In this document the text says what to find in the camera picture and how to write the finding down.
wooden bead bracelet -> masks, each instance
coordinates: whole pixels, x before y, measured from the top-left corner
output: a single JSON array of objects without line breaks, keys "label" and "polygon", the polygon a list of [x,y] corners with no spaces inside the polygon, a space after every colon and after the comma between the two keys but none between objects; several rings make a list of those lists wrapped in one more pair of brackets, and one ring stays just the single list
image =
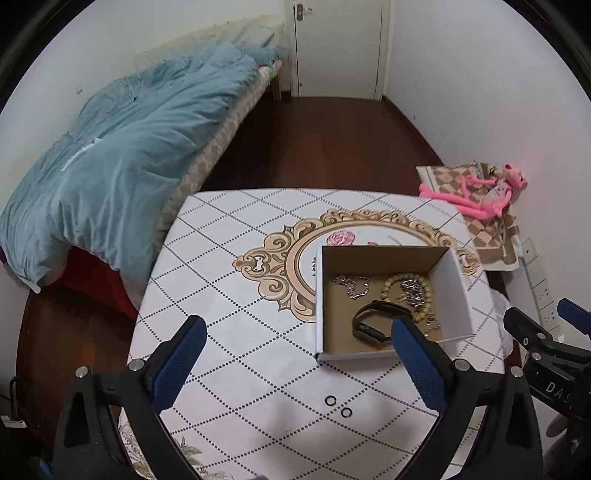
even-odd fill
[{"label": "wooden bead bracelet", "polygon": [[396,282],[405,282],[408,280],[414,280],[417,283],[419,283],[419,285],[422,288],[423,291],[423,298],[424,300],[422,302],[418,302],[418,303],[413,303],[411,304],[408,301],[408,292],[405,291],[404,297],[407,300],[407,303],[415,308],[415,312],[413,313],[413,321],[414,323],[419,323],[422,320],[426,319],[427,316],[432,316],[433,315],[433,309],[431,307],[432,305],[432,301],[433,301],[433,291],[431,290],[431,286],[429,285],[428,281],[426,278],[414,274],[414,273],[399,273],[397,275],[393,275],[392,277],[389,277],[386,282],[384,283],[384,288],[382,289],[382,300],[388,300],[388,301],[392,301],[388,298],[388,294],[390,291],[390,288],[392,287],[393,284],[395,284]]}]

pink flower print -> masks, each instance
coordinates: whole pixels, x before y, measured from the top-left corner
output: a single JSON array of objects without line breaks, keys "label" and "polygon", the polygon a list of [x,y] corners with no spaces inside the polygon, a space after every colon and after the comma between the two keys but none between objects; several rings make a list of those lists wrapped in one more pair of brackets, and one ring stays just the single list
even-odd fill
[{"label": "pink flower print", "polygon": [[342,247],[344,245],[352,245],[355,242],[355,234],[348,230],[339,230],[333,232],[326,239],[326,245],[330,247]]}]

light blue duvet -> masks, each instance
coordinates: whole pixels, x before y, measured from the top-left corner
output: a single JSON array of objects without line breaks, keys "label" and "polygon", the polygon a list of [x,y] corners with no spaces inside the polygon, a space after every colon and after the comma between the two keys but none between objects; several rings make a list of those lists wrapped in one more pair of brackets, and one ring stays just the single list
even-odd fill
[{"label": "light blue duvet", "polygon": [[143,291],[166,198],[275,48],[230,45],[115,80],[36,162],[0,216],[0,245],[34,291],[77,246]]}]

white door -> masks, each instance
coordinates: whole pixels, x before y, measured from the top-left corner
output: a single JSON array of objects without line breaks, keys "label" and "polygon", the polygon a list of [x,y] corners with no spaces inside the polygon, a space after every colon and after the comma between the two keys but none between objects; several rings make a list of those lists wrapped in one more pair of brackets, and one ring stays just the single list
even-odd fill
[{"label": "white door", "polygon": [[382,0],[294,0],[294,5],[300,96],[373,99]]}]

white tablecloth with diamond pattern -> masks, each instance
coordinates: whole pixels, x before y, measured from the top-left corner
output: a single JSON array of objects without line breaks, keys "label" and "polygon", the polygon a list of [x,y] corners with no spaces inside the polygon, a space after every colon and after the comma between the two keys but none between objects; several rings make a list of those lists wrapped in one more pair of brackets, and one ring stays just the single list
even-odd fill
[{"label": "white tablecloth with diamond pattern", "polygon": [[[436,419],[396,358],[317,364],[314,323],[278,311],[232,266],[268,234],[334,208],[398,210],[473,247],[453,207],[416,197],[302,189],[188,197],[152,272],[129,358],[147,358],[190,314],[206,320],[206,347],[174,407],[161,415],[206,479],[392,479]],[[466,277],[466,287],[476,333],[446,351],[502,372],[482,268]],[[325,404],[328,395],[335,406]],[[345,406],[349,418],[340,414]],[[448,475],[460,470],[481,415],[475,413]],[[149,477],[124,414],[120,430],[137,470]]]}]

